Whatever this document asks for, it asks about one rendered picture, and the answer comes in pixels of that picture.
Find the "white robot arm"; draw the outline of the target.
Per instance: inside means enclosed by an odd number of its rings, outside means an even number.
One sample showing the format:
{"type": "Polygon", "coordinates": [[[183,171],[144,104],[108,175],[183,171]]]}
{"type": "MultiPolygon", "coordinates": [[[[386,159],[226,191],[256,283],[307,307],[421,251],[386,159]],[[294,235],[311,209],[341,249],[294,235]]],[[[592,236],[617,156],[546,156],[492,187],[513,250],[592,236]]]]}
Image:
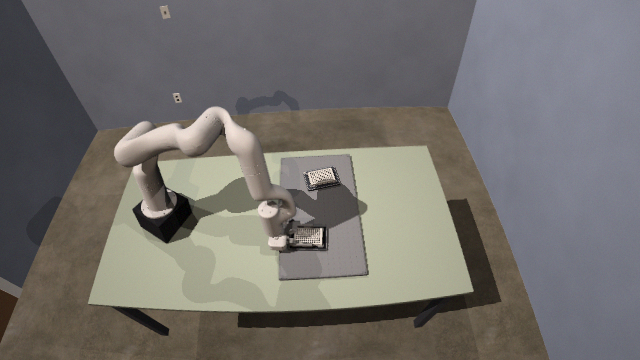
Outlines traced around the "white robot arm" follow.
{"type": "Polygon", "coordinates": [[[282,186],[271,184],[259,139],[239,126],[221,107],[207,109],[188,128],[179,123],[157,128],[143,121],[118,142],[115,159],[122,166],[134,167],[134,177],[145,200],[141,204],[143,214],[152,219],[162,218],[177,205],[176,194],[164,184],[158,154],[182,150],[189,157],[198,157],[206,153],[220,135],[225,136],[230,150],[237,156],[252,198],[264,201],[258,207],[258,214],[265,234],[275,237],[296,233],[298,223],[291,219],[297,213],[294,199],[282,186]],[[284,202],[277,204],[270,201],[272,199],[284,202]],[[288,224],[282,224],[289,219],[288,224]]]}

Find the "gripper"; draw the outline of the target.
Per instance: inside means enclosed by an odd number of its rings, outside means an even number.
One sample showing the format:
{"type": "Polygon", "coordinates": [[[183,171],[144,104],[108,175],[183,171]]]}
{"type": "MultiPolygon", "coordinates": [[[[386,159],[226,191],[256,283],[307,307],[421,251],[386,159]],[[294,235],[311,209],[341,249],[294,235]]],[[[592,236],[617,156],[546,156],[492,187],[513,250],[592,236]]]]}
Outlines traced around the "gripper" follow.
{"type": "MultiPolygon", "coordinates": [[[[283,222],[282,224],[288,224],[289,220],[283,222]]],[[[304,228],[313,228],[314,225],[313,224],[298,224],[297,227],[304,227],[304,228]]],[[[287,246],[286,243],[286,239],[287,241],[290,241],[290,245],[291,246],[302,246],[302,247],[313,247],[313,243],[293,243],[294,242],[294,238],[289,238],[289,234],[279,234],[278,236],[275,237],[270,237],[269,236],[269,241],[268,241],[268,245],[269,248],[271,250],[275,250],[275,251],[283,251],[286,249],[285,246],[287,246]]]]}

